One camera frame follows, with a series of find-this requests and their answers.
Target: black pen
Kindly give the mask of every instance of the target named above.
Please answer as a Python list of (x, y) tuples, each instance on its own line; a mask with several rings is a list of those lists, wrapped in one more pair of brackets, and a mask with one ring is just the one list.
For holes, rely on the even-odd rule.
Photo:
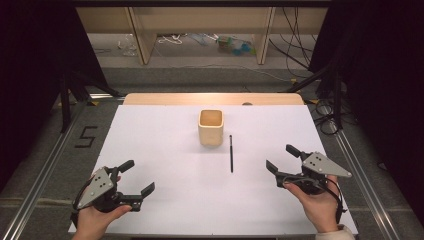
[(231, 160), (231, 172), (233, 172), (233, 136), (230, 135), (230, 160)]

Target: black cable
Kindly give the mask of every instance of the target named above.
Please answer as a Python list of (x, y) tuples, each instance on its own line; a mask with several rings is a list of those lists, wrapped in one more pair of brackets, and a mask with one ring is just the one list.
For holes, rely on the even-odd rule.
[(283, 50), (281, 50), (280, 48), (278, 48), (277, 45), (275, 45), (274, 42), (272, 42), (271, 39), (269, 39), (269, 42), (277, 49), (277, 51), (279, 51), (280, 53), (284, 54), (286, 57), (290, 58), (291, 60), (295, 61), (297, 64), (301, 65), (305, 69), (308, 69), (308, 66), (306, 66), (305, 64), (299, 62), (299, 60), (295, 59), (294, 57), (290, 56), (288, 53), (286, 53)]
[(300, 40), (300, 31), (299, 31), (299, 23), (298, 23), (298, 17), (299, 17), (299, 8), (298, 7), (296, 7), (295, 8), (295, 11), (294, 11), (294, 17), (295, 17), (295, 25), (294, 25), (294, 29), (295, 29), (295, 32), (294, 32), (294, 34), (296, 34), (296, 30), (297, 30), (297, 37), (296, 37), (296, 39), (297, 39), (297, 42), (299, 43), (299, 45), (300, 45), (300, 47), (301, 47), (301, 49), (302, 49), (302, 54), (303, 54), (303, 57), (305, 58), (305, 61), (308, 63), (308, 65), (310, 64), (310, 62), (311, 62), (311, 60), (309, 59), (309, 57), (308, 57), (308, 55), (306, 54), (306, 52), (305, 52), (305, 48), (303, 47), (303, 45), (302, 45), (302, 41)]
[[(291, 44), (291, 43), (289, 43), (289, 41), (287, 41), (284, 37), (283, 37), (283, 35), (282, 34), (280, 34), (280, 37), (281, 37), (281, 39), (283, 39), (283, 41), (284, 42), (286, 42), (287, 44)], [(292, 47), (295, 47), (295, 48), (302, 48), (302, 47), (300, 47), (300, 46), (297, 46), (297, 45), (294, 45), (294, 44), (292, 44)], [(313, 52), (313, 50), (311, 50), (311, 49), (307, 49), (307, 48), (303, 48), (305, 51), (309, 51), (309, 52)]]
[[(339, 191), (339, 194), (341, 196), (340, 188), (337, 186), (337, 184), (334, 181), (332, 181), (331, 179), (326, 178), (326, 180), (327, 181), (330, 181), (330, 182), (332, 182), (333, 184), (336, 185), (336, 187), (337, 187), (337, 189)], [(342, 213), (344, 213), (344, 212), (347, 211), (347, 210), (343, 209), (343, 198), (337, 196), (337, 194), (335, 194), (333, 191), (331, 191), (327, 186), (320, 185), (320, 187), (322, 187), (323, 190), (325, 190), (326, 192), (328, 192), (331, 196), (334, 197), (334, 199), (336, 199), (336, 201), (337, 201), (336, 222), (339, 223), (340, 222), (340, 218), (342, 216)]]
[(292, 39), (290, 41), (289, 48), (292, 45), (293, 37), (295, 37), (296, 40), (297, 40), (297, 42), (299, 43), (301, 49), (302, 49), (303, 57), (305, 58), (305, 61), (309, 65), (310, 60), (309, 60), (308, 56), (306, 55), (306, 52), (305, 52), (305, 50), (304, 50), (304, 48), (302, 46), (302, 41), (300, 40), (299, 24), (298, 24), (298, 21), (297, 21), (298, 20), (298, 14), (299, 14), (299, 8), (297, 8), (297, 7), (295, 8), (295, 12), (294, 12), (294, 14), (295, 14), (295, 23), (294, 23), (294, 26), (292, 26), (292, 24), (291, 24), (291, 22), (290, 22), (290, 20), (289, 20), (289, 18), (287, 16), (287, 14), (286, 14), (286, 11), (285, 11), (284, 7), (283, 7), (283, 13), (284, 13), (284, 16), (286, 17), (286, 20), (287, 20), (288, 24), (289, 24), (290, 30), (292, 31)]

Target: white paper sheet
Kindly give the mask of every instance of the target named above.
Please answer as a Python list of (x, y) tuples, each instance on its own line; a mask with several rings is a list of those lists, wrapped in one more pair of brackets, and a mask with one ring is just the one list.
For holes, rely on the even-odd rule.
[[(224, 141), (219, 147), (199, 142), (197, 121), (202, 109), (224, 113)], [(118, 191), (139, 194), (152, 182), (156, 190), (144, 200), (140, 212), (113, 222), (107, 233), (314, 234), (299, 201), (277, 188), (265, 167), (268, 159), (279, 171), (301, 172), (300, 159), (285, 151), (286, 144), (325, 154), (306, 106), (120, 106), (93, 171), (133, 159), (135, 166), (122, 174)], [(357, 233), (349, 211), (341, 222)]]

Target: cable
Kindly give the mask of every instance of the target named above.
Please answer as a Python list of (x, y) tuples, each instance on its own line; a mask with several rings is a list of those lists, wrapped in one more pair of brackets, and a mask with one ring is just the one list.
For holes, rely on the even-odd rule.
[(310, 62), (310, 59), (309, 59), (309, 57), (307, 56), (307, 54), (306, 54), (306, 52), (305, 52), (305, 50), (304, 50), (304, 48), (303, 48), (303, 46), (302, 46), (302, 41), (300, 40), (300, 33), (299, 33), (299, 24), (298, 24), (298, 15), (299, 15), (299, 8), (295, 8), (295, 12), (294, 12), (294, 16), (295, 16), (295, 23), (294, 23), (294, 26), (292, 26), (292, 24), (291, 24), (291, 22), (290, 22), (290, 20), (289, 20), (289, 18), (288, 18), (288, 16), (287, 16), (287, 14), (286, 14), (286, 11), (285, 11), (285, 9), (284, 9), (284, 7), (282, 8), (283, 9), (283, 13), (284, 13), (284, 16), (286, 17), (286, 20), (287, 20), (287, 22), (288, 22), (288, 24), (289, 24), (289, 26), (290, 26), (290, 30), (292, 31), (292, 38), (291, 38), (291, 40), (290, 40), (290, 45), (289, 45), (289, 49), (290, 49), (290, 46), (292, 46), (293, 44), (292, 44), (292, 42), (293, 42), (293, 37), (294, 38), (296, 38), (296, 40), (297, 40), (297, 42), (299, 43), (299, 45), (300, 45), (300, 47), (301, 47), (301, 49), (302, 49), (302, 54), (303, 54), (303, 57), (305, 58), (305, 61), (308, 63), (308, 65), (309, 65), (309, 62)]
[(284, 54), (286, 57), (290, 58), (291, 60), (295, 61), (297, 64), (301, 65), (302, 67), (304, 67), (305, 69), (308, 69), (308, 66), (306, 66), (305, 64), (301, 63), (299, 60), (297, 60), (296, 58), (290, 56), (288, 53), (284, 52), (283, 50), (281, 50), (280, 48), (278, 48), (274, 42), (269, 39), (269, 42), (277, 49), (277, 51), (281, 52), (282, 54)]
[(166, 59), (165, 59), (165, 58), (163, 57), (163, 55), (159, 52), (159, 50), (157, 50), (157, 48), (156, 48), (156, 47), (153, 47), (153, 49), (155, 49), (155, 51), (159, 54), (159, 56), (160, 56), (160, 57), (162, 57), (162, 59), (164, 59), (164, 60), (165, 60), (165, 62), (167, 63), (167, 65), (168, 65), (170, 68), (176, 68), (176, 69), (178, 69), (178, 68), (201, 68), (201, 67), (239, 67), (239, 68), (243, 68), (243, 69), (250, 70), (250, 71), (252, 71), (252, 72), (256, 72), (256, 73), (260, 73), (260, 74), (264, 74), (264, 75), (270, 76), (270, 77), (275, 78), (275, 79), (280, 80), (280, 81), (290, 82), (290, 80), (288, 80), (288, 79), (279, 78), (279, 77), (276, 77), (276, 76), (274, 76), (274, 75), (272, 75), (272, 74), (269, 74), (269, 73), (267, 73), (267, 72), (258, 71), (258, 70), (251, 69), (251, 68), (248, 68), (248, 67), (244, 67), (244, 66), (241, 66), (241, 65), (233, 65), (233, 64), (231, 64), (231, 65), (207, 64), (207, 65), (197, 65), (197, 66), (192, 66), (192, 65), (187, 65), (187, 66), (172, 66), (171, 64), (169, 64), (169, 63), (166, 61)]
[[(291, 44), (291, 43), (289, 43), (289, 41), (287, 41), (287, 40), (283, 37), (283, 34), (280, 34), (280, 37), (281, 37), (281, 39), (283, 39), (283, 41), (284, 41), (284, 42), (286, 42), (287, 44)], [(296, 46), (296, 45), (294, 45), (294, 44), (292, 44), (292, 47), (302, 49), (302, 47), (301, 47), (301, 46)], [(311, 50), (311, 49), (307, 49), (307, 48), (303, 48), (303, 49), (304, 49), (305, 51), (313, 52), (313, 50)]]

